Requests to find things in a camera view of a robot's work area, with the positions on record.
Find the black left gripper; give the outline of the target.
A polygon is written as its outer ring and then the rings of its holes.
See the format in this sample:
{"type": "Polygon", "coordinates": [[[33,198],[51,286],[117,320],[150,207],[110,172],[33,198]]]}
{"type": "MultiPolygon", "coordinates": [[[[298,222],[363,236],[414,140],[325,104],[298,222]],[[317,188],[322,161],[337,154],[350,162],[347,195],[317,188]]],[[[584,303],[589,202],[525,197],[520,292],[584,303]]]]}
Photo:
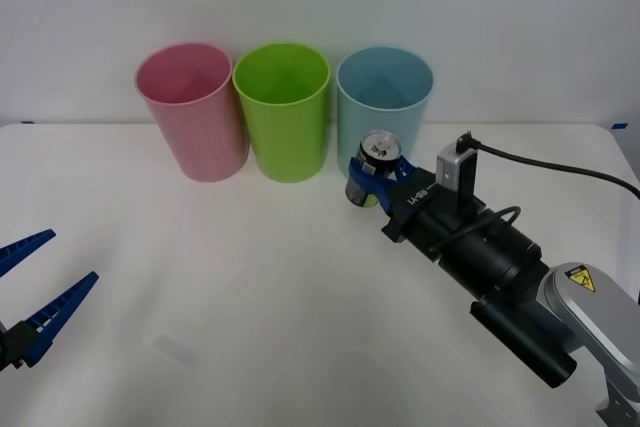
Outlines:
{"type": "MultiPolygon", "coordinates": [[[[6,275],[55,237],[56,233],[47,229],[1,247],[0,276],[6,275]]],[[[98,279],[98,274],[92,271],[45,307],[20,321],[13,329],[7,329],[1,324],[1,370],[9,366],[19,369],[22,365],[36,365],[98,279]]]]}

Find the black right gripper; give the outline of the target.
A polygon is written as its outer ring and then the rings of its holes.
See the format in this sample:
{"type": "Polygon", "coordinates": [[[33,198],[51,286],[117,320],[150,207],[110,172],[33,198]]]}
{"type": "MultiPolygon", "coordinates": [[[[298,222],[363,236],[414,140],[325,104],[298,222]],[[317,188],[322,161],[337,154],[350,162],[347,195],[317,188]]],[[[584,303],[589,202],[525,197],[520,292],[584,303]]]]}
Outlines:
{"type": "Polygon", "coordinates": [[[435,175],[413,166],[404,156],[382,163],[382,169],[366,172],[356,157],[349,162],[347,199],[363,207],[373,196],[390,220],[382,232],[394,243],[408,240],[428,258],[440,258],[452,237],[486,209],[486,204],[473,196],[460,202],[458,194],[435,181],[435,175]],[[401,187],[400,222],[393,219],[391,193],[401,187]]]}

